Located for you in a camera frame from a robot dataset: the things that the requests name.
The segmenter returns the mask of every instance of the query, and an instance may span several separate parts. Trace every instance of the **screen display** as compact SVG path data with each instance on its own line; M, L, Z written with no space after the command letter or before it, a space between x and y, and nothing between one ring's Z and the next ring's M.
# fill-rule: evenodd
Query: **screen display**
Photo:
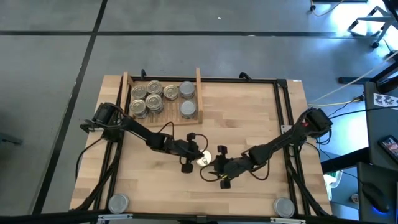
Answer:
M382 142L383 146L388 149L396 158L398 158L398 143L392 138L387 138Z

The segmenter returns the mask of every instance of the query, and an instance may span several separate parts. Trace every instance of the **can lid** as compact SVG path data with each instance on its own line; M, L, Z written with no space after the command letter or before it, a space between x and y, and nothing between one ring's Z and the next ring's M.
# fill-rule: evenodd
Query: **can lid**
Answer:
M163 94L167 98L174 98L178 95L178 88L175 85L168 85L164 88Z
M129 206L129 198L125 194L115 194L108 203L109 211L113 214L120 214L126 211Z
M140 114L140 113L144 112L145 108L146 108L146 105L145 105L144 100L134 100L130 104L130 110L134 114Z
M157 80L152 80L147 85L147 91L150 94L160 93L162 91L162 84Z
M162 97L156 94L147 96L145 103L149 109L157 109L162 105Z
M180 92L184 95L191 95L195 91L195 86L190 81L184 81L180 84Z
M131 90L131 96L135 99L142 99L147 94L147 89L144 86L136 86Z
M190 116L193 115L195 113L195 111L197 110L197 106L192 103L191 101L184 101L181 104L181 114L185 115L185 116Z
M290 218L294 214L294 205L289 198L281 197L275 200L274 210L282 218Z
M209 151L205 150L203 153L203 157L200 159L197 159L197 164L199 166L206 166L211 162L211 154Z

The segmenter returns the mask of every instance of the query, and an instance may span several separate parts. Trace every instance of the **small white object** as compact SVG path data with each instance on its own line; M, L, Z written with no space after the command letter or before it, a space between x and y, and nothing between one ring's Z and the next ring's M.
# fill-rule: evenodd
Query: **small white object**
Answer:
M329 176L328 174L324 174L323 179L325 180L325 187L326 187L326 192L328 193L328 199L329 201L331 201L333 196L331 194L330 184L336 182L336 178Z
M200 159L197 159L197 164L199 166L206 166L211 162L211 154L209 151L204 151L203 152L203 157Z
M359 205L359 195L358 195L358 194L353 194L353 195L351 195L351 200L352 200L355 204Z

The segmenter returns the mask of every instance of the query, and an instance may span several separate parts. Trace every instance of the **wooden rack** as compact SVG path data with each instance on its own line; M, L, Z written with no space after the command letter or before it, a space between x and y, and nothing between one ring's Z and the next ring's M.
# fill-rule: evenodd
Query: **wooden rack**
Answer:
M146 86L149 81L139 80L133 81L133 79L128 75L128 72L123 73L123 85L122 85L122 100L121 105L126 105L127 94L130 94L128 91L128 86L134 88L136 85ZM165 87L167 85L175 85L179 86L181 82L161 82L162 86ZM201 89L201 76L200 69L196 69L196 82L193 83L195 86L195 96L193 97L193 101L197 105L197 110L195 115L191 119L183 118L180 114L180 105L186 100L182 98L180 95L175 100L167 100L163 96L164 102L164 110L160 114L152 114L148 113L148 116L144 119L136 119L137 122L147 126L147 127L156 127L163 126L165 123L171 121L174 125L184 125L184 124L202 124L203 122L203 99L202 99L202 89Z

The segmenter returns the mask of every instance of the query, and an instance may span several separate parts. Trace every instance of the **gray floor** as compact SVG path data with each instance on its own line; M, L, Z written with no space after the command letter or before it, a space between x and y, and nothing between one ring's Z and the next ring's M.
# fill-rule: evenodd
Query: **gray floor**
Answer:
M253 78L301 79L312 101L338 88L337 77L362 75L394 49L396 30L388 32L388 45L382 41L378 49L369 48L372 37L346 37L351 21L378 3L342 4L330 15L314 17L307 14L308 1L109 1L100 30L335 32L344 38L97 37L44 212L69 208L75 162L86 140L79 124L93 115L103 75L126 70L139 74L142 68L149 75L165 76L194 76L196 67L204 77L236 77L245 71ZM100 4L0 1L0 30L92 30ZM361 22L354 31L370 35L378 28L378 23ZM30 212L88 39L0 36L0 132L24 140L22 146L1 145L0 215ZM317 103L348 101L362 91L361 86L350 86ZM341 112L363 107L355 103ZM331 113L337 106L324 109ZM333 138L324 150L345 154L367 145L364 114L334 122ZM362 131L353 134L350 130L358 126ZM339 205L333 208L342 217L349 213L339 212L347 211Z

